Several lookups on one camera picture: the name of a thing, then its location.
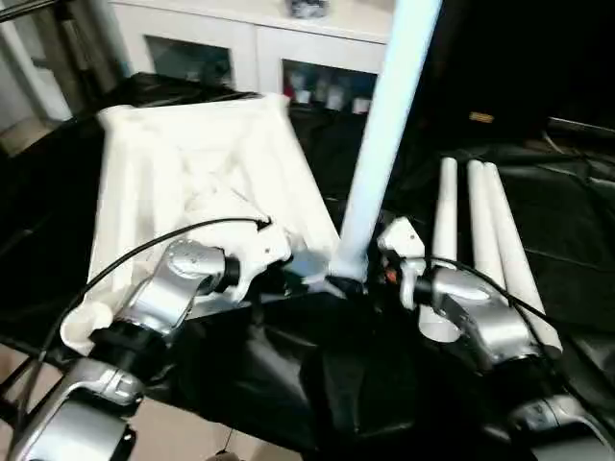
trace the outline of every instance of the wire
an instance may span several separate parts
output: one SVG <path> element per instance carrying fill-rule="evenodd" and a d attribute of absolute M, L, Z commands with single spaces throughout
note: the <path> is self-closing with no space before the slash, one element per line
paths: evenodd
<path fill-rule="evenodd" d="M 417 259 L 417 260 L 423 259 L 423 260 L 426 260 L 425 258 L 422 258 L 422 257 L 409 258 L 409 259 Z M 444 258 L 444 257 L 437 257 L 437 256 L 430 256 L 429 259 L 432 260 L 432 261 L 437 261 L 437 262 L 443 262 L 443 263 L 450 264 L 452 266 L 455 266 L 457 269 L 460 269 L 460 270 L 462 270 L 464 272 L 470 273 L 470 274 L 478 277 L 479 279 L 482 279 L 483 281 L 489 283 L 489 285 L 491 285 L 501 295 L 503 295 L 510 302 L 510 305 L 512 305 L 517 310 L 517 312 L 519 312 L 519 315 L 523 318 L 524 322 L 528 326 L 528 329 L 529 329 L 531 335 L 533 336 L 536 344 L 538 345 L 538 349 L 540 350 L 542 355 L 545 357 L 545 359 L 549 363 L 549 367 L 550 367 L 549 372 L 553 375 L 553 377 L 556 377 L 556 378 L 558 378 L 561 381 L 561 383 L 563 384 L 564 388 L 575 399 L 577 399 L 579 401 L 579 403 L 596 419 L 596 421 L 603 426 L 604 430 L 606 430 L 609 433 L 609 436 L 615 440 L 615 430 L 613 429 L 612 424 L 610 424 L 606 420 L 606 418 L 604 418 L 602 416 L 601 410 L 595 404 L 593 404 L 588 399 L 586 399 L 582 395 L 582 393 L 571 383 L 570 379 L 567 376 L 565 376 L 563 373 L 560 372 L 559 367 L 557 366 L 557 363 L 555 362 L 554 358 L 547 351 L 547 346 L 540 339 L 540 336 L 537 334 L 537 331 L 534 328 L 533 323 L 528 318 L 527 313 L 524 312 L 524 309 L 526 311 L 531 312 L 532 314 L 536 315 L 541 320 L 547 322 L 552 327 L 556 328 L 557 332 L 559 334 L 561 334 L 564 337 L 564 339 L 570 345 L 573 346 L 573 349 L 575 350 L 575 353 L 580 358 L 580 360 L 584 363 L 584 365 L 589 367 L 589 368 L 591 368 L 592 372 L 596 376 L 600 377 L 603 386 L 608 390 L 608 392 L 611 395 L 611 397 L 613 399 L 615 399 L 615 384 L 613 384 L 610 381 L 610 379 L 604 374 L 604 371 L 601 370 L 598 367 L 598 365 L 596 365 L 594 360 L 592 360 L 592 358 L 587 354 L 587 352 L 585 352 L 578 345 L 577 341 L 575 340 L 575 338 L 573 338 L 570 335 L 569 331 L 561 328 L 561 325 L 574 326 L 575 328 L 579 328 L 579 327 L 587 328 L 587 327 L 591 327 L 591 326 L 563 322 L 563 321 L 560 321 L 560 320 L 556 320 L 556 319 L 554 319 L 554 318 L 552 318 L 550 316 L 547 316 L 546 314 L 542 313 L 541 311 L 539 311 L 535 307 L 532 307 L 531 305 L 529 305 L 529 304 L 523 302 L 522 300 L 518 299 L 517 297 L 513 296 L 510 292 L 508 292 L 506 289 L 502 288 L 496 281 L 494 281 L 493 279 L 488 277 L 486 274 L 482 273 L 481 271 L 479 271 L 479 270 L 475 269 L 474 267 L 469 266 L 469 265 L 467 265 L 467 264 L 465 264 L 463 262 L 459 262 L 459 261 L 456 261 L 456 260 L 453 260 L 453 259 L 447 259 L 447 258 Z M 602 330 L 600 328 L 590 328 L 590 329 L 592 329 L 594 332 L 600 332 L 601 334 L 615 334 L 615 332 L 613 332 L 613 331 L 606 331 L 606 330 Z"/>
<path fill-rule="evenodd" d="M 17 436 L 22 432 L 23 425 L 26 420 L 26 416 L 28 414 L 28 406 L 30 405 L 30 399 L 32 397 L 32 393 L 34 392 L 35 386 L 37 385 L 38 376 L 40 375 L 40 371 L 44 364 L 45 357 L 49 349 L 51 348 L 54 339 L 56 338 L 56 334 L 58 329 L 60 328 L 64 317 L 72 311 L 75 307 L 77 307 L 82 298 L 86 295 L 86 293 L 91 290 L 94 286 L 96 286 L 102 279 L 104 279 L 107 275 L 117 269 L 124 262 L 128 261 L 132 257 L 158 245 L 159 243 L 170 240 L 174 237 L 182 235 L 183 233 L 203 228 L 206 226 L 212 226 L 214 224 L 220 223 L 255 223 L 260 229 L 268 226 L 269 222 L 262 221 L 256 218 L 248 218 L 248 217 L 231 217 L 231 218 L 220 218 L 220 219 L 210 219 L 208 221 L 201 221 L 199 223 L 194 223 L 189 226 L 185 226 L 183 228 L 179 228 L 173 230 L 171 232 L 165 233 L 159 237 L 153 238 L 152 240 L 139 245 L 138 247 L 130 250 L 129 252 L 123 254 L 114 262 L 112 262 L 109 266 L 103 269 L 98 275 L 96 275 L 92 280 L 90 280 L 84 287 L 79 290 L 79 292 L 75 295 L 75 297 L 71 300 L 71 302 L 66 306 L 66 308 L 61 312 L 58 316 L 52 327 L 49 329 L 45 340 L 43 341 L 42 347 L 40 349 L 40 353 L 37 358 L 37 362 L 34 365 L 34 369 L 28 375 L 28 380 L 24 386 L 23 391 L 18 397 L 18 409 L 17 409 L 17 420 L 15 423 L 15 430 L 12 433 L 11 438 L 11 448 L 14 447 L 14 443 L 17 440 Z"/>
<path fill-rule="evenodd" d="M 551 325 L 551 326 L 553 326 L 555 328 L 566 329 L 566 330 L 575 330 L 575 331 L 591 333 L 591 334 L 605 334 L 605 335 L 614 335 L 615 336 L 615 330 L 614 329 L 600 328 L 600 327 L 596 327 L 595 325 L 591 325 L 591 324 L 580 324 L 580 323 L 577 323 L 577 322 L 568 322 L 568 321 L 565 321 L 565 320 L 557 319 L 555 317 L 551 317 L 551 316 L 545 314 L 544 312 L 541 312 L 540 310 L 536 309 L 535 307 L 529 305 L 525 301 L 520 300 L 519 298 L 515 297 L 509 291 L 507 291 L 506 289 L 502 288 L 496 281 L 491 279 L 489 276 L 487 276 L 486 274 L 483 274 L 481 271 L 479 271 L 479 270 L 475 269 L 474 267 L 472 267 L 472 266 L 470 266 L 468 264 L 465 264 L 463 262 L 456 261 L 454 259 L 447 259 L 446 257 L 437 257 L 437 256 L 409 257 L 407 259 L 408 260 L 426 260 L 426 259 L 429 259 L 429 260 L 432 260 L 432 261 L 437 261 L 437 262 L 443 262 L 443 263 L 446 263 L 446 264 L 450 264 L 452 266 L 455 266 L 457 269 L 461 269 L 462 271 L 468 272 L 468 273 L 472 274 L 473 276 L 476 276 L 479 279 L 482 279 L 483 281 L 489 283 L 502 296 L 504 296 L 510 303 L 514 303 L 516 305 L 520 305 L 526 311 L 532 313 L 536 317 L 540 318 L 540 320 L 548 323 L 549 325 Z"/>

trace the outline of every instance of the white pole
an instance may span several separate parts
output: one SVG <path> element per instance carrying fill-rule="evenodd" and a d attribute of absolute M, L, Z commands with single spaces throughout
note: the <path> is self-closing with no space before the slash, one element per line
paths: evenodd
<path fill-rule="evenodd" d="M 397 0 L 384 64 L 358 155 L 341 240 L 329 270 L 364 281 L 365 251 L 431 42 L 442 0 Z"/>
<path fill-rule="evenodd" d="M 504 287 L 504 272 L 498 250 L 498 239 L 491 216 L 489 193 L 482 163 L 468 163 L 468 190 L 470 193 L 470 216 L 472 218 L 472 249 L 474 266 Z"/>
<path fill-rule="evenodd" d="M 434 256 L 457 259 L 457 162 L 454 158 L 442 158 L 440 164 L 431 252 Z"/>
<path fill-rule="evenodd" d="M 515 226 L 498 168 L 493 163 L 485 163 L 484 171 L 486 173 L 491 213 L 498 238 L 500 258 L 504 267 L 506 287 L 512 295 L 544 313 L 545 307 L 542 304 L 536 282 L 531 274 L 528 258 Z M 553 346 L 561 351 L 562 348 L 557 331 L 529 312 L 528 317 L 536 329 L 540 340 L 544 344 Z"/>

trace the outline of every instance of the cabinet door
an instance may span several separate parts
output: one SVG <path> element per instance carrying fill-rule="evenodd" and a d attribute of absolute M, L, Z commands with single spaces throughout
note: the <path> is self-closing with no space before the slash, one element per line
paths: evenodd
<path fill-rule="evenodd" d="M 130 5 L 113 10 L 133 73 L 258 91 L 255 26 Z"/>
<path fill-rule="evenodd" d="M 365 111 L 386 45 L 257 27 L 258 81 L 301 103 Z"/>

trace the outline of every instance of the metal pole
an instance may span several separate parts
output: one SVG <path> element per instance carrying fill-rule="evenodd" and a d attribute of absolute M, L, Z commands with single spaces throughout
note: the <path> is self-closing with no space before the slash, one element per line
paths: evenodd
<path fill-rule="evenodd" d="M 365 252 L 404 133 L 442 0 L 397 0 L 393 28 L 358 155 L 341 240 L 329 270 L 364 281 Z"/>
<path fill-rule="evenodd" d="M 498 250 L 498 238 L 489 205 L 489 192 L 484 166 L 478 160 L 468 163 L 468 189 L 470 193 L 470 216 L 472 218 L 472 249 L 474 266 L 482 273 L 504 285 L 504 272 Z"/>
<path fill-rule="evenodd" d="M 30 2 L 23 2 L 12 7 L 5 8 L 0 11 L 0 24 L 6 21 L 17 19 L 19 16 L 30 14 L 44 8 L 54 6 L 56 3 L 60 3 L 61 0 L 32 0 Z"/>
<path fill-rule="evenodd" d="M 498 167 L 493 163 L 485 163 L 489 203 L 493 214 L 493 223 L 498 237 L 498 248 L 504 268 L 507 290 L 532 307 L 545 312 L 540 299 L 536 282 L 529 268 L 528 257 L 523 248 L 521 237 L 517 231 L 506 192 L 498 173 Z M 559 336 L 551 327 L 535 315 L 528 312 L 528 318 L 536 329 L 540 340 L 546 345 L 562 350 Z"/>
<path fill-rule="evenodd" d="M 433 227 L 434 256 L 457 259 L 457 162 L 442 158 L 440 187 Z"/>

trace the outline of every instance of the black fabric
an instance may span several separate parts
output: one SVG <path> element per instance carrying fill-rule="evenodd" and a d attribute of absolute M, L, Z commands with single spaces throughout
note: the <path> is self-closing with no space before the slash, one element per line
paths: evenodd
<path fill-rule="evenodd" d="M 136 75 L 99 107 L 1 165 L 1 342 L 35 352 L 51 319 L 86 280 L 104 142 L 95 112 L 117 104 L 196 103 L 230 93 Z M 365 117 L 294 106 L 289 114 L 339 226 Z M 382 223 L 408 215 L 429 247 L 439 158 L 452 155 L 461 165 L 469 158 L 499 163 L 547 312 L 615 328 L 610 167 L 595 164 L 590 171 L 580 159 L 553 163 L 544 153 L 511 145 L 434 152 L 432 140 L 406 131 Z M 459 258 L 472 262 L 463 171 Z M 502 421 L 481 380 L 422 342 L 414 319 L 397 311 L 395 302 L 375 309 L 374 301 L 342 303 L 318 294 L 190 321 L 167 373 L 150 383 L 149 394 L 318 456 L 408 457 L 421 449 L 416 452 L 433 453 L 434 459 L 460 453 L 467 459 L 526 459 L 527 453 L 494 435 L 501 431 L 485 432 Z M 581 339 L 615 376 L 608 369 L 615 363 L 613 342 Z M 71 357 L 57 342 L 52 361 L 63 364 Z M 565 365 L 586 397 L 615 405 L 568 349 Z"/>

